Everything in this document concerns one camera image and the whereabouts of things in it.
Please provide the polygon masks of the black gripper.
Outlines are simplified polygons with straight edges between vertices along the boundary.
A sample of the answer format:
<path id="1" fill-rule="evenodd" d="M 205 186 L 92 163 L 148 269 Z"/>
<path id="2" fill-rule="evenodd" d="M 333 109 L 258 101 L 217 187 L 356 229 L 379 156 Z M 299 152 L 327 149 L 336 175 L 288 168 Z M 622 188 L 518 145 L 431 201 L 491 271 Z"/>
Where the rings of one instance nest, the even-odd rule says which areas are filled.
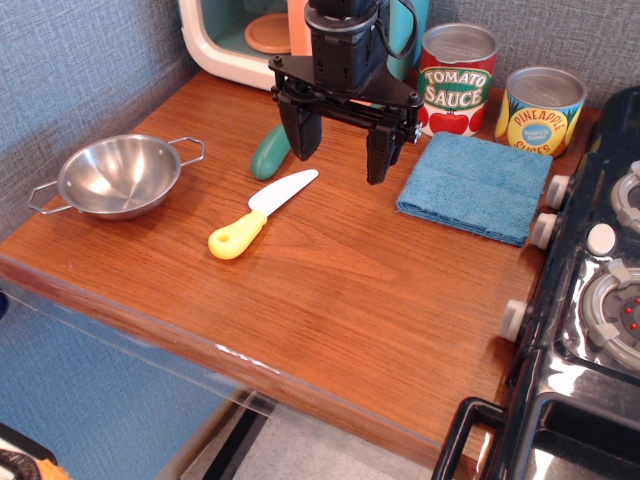
<path id="1" fill-rule="evenodd" d="M 417 93 L 388 69 L 390 57 L 412 53 L 419 33 L 413 3 L 401 5 L 411 16 L 409 38 L 400 50 L 390 41 L 389 1 L 309 1 L 303 8 L 311 32 L 309 56 L 275 55 L 272 87 L 281 123 L 293 154 L 308 160 L 322 141 L 322 118 L 373 129 L 366 139 L 367 182 L 384 182 L 405 142 L 420 136 Z M 381 125 L 389 120 L 391 126 Z"/>

